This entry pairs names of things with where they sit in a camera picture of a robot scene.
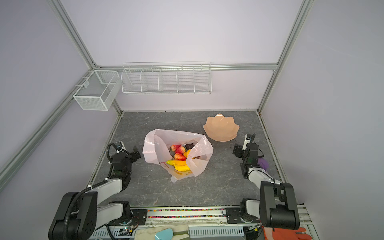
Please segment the red yellow strawberry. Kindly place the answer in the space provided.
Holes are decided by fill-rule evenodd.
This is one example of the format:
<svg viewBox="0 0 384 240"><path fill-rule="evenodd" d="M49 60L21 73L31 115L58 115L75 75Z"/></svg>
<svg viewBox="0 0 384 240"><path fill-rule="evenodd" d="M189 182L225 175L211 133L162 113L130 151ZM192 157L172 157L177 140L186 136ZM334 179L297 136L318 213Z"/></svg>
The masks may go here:
<svg viewBox="0 0 384 240"><path fill-rule="evenodd" d="M181 145L171 145L171 151L175 152Z"/></svg>

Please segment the dark purple grapes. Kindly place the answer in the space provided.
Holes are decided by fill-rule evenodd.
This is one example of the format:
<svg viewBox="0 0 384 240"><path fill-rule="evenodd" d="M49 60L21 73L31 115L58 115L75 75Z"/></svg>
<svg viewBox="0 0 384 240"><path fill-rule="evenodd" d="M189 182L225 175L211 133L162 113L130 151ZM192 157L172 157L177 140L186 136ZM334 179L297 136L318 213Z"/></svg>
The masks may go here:
<svg viewBox="0 0 384 240"><path fill-rule="evenodd" d="M185 145L185 149L186 149L186 150L191 150L193 147L194 147L194 144L193 144L193 143L190 143L190 144L186 144L186 145Z"/></svg>

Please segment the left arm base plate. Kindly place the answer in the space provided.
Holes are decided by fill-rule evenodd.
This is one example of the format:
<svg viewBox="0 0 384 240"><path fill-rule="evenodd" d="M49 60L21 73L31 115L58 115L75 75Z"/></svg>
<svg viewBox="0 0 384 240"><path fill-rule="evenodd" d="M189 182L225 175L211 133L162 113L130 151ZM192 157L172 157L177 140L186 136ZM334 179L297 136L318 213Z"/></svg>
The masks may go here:
<svg viewBox="0 0 384 240"><path fill-rule="evenodd" d="M148 211L145 209L131 209L130 213L109 222L109 226L143 226L146 224Z"/></svg>

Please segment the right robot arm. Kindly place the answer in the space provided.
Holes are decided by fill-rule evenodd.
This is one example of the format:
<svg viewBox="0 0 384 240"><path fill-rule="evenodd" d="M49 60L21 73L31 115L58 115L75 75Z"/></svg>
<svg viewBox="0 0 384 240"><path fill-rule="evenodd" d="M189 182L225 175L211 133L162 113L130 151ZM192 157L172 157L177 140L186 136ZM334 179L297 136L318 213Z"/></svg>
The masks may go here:
<svg viewBox="0 0 384 240"><path fill-rule="evenodd" d="M300 218L294 188L289 183L278 181L262 167L255 136L246 135L244 143L236 145L233 151L237 158L242 159L243 178L260 190L258 200L242 200L240 219L245 223L259 221L267 228L298 230Z"/></svg>

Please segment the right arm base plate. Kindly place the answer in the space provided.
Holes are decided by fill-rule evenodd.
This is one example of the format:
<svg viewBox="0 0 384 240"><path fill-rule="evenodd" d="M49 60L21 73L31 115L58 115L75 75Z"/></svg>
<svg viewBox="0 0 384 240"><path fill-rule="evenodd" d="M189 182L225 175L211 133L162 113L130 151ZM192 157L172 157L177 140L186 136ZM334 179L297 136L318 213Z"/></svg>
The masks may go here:
<svg viewBox="0 0 384 240"><path fill-rule="evenodd" d="M229 207L223 210L228 224L259 224L260 220L241 207Z"/></svg>

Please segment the yellow green banana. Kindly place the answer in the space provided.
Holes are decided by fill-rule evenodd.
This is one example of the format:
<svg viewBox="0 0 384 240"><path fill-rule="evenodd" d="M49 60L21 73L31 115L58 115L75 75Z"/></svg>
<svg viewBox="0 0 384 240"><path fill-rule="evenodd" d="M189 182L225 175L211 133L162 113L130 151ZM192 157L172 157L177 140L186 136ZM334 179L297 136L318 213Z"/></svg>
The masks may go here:
<svg viewBox="0 0 384 240"><path fill-rule="evenodd" d="M174 165L174 168L179 172L187 172L191 170L187 165Z"/></svg>

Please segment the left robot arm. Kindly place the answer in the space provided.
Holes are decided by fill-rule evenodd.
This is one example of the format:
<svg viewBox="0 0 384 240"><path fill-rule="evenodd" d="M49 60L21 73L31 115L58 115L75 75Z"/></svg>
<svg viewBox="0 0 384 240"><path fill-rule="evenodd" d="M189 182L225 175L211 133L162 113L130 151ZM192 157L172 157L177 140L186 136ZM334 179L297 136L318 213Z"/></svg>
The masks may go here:
<svg viewBox="0 0 384 240"><path fill-rule="evenodd" d="M121 220L129 224L133 213L128 201L101 203L125 190L132 175L132 164L141 158L137 147L128 152L122 142L109 143L106 149L108 175L80 192L66 193L48 232L50 240L87 240L95 230Z"/></svg>

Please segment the yellow lemon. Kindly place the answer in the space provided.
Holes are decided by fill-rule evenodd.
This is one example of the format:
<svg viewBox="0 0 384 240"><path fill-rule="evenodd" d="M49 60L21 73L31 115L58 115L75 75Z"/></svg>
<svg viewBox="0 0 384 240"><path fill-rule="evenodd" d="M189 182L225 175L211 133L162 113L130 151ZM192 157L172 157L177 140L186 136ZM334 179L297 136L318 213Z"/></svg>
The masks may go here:
<svg viewBox="0 0 384 240"><path fill-rule="evenodd" d="M187 150L186 152L183 153L184 157L187 158L191 152L191 149Z"/></svg>

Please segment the pink plastic bag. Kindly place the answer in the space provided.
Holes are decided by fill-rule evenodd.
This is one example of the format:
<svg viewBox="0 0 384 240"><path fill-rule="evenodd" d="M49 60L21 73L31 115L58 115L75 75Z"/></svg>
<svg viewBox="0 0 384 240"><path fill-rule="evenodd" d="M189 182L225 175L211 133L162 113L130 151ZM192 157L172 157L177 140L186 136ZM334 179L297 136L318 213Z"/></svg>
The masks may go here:
<svg viewBox="0 0 384 240"><path fill-rule="evenodd" d="M187 166L191 169L187 172L176 171L174 166L170 166L166 161L174 160L175 152L171 151L171 145L181 145L193 143L189 156L186 159ZM161 166L172 175L171 181L174 183L190 177L197 177L204 172L210 158L214 153L213 146L205 135L171 131L153 130L145 137L143 155L145 161L150 164Z"/></svg>

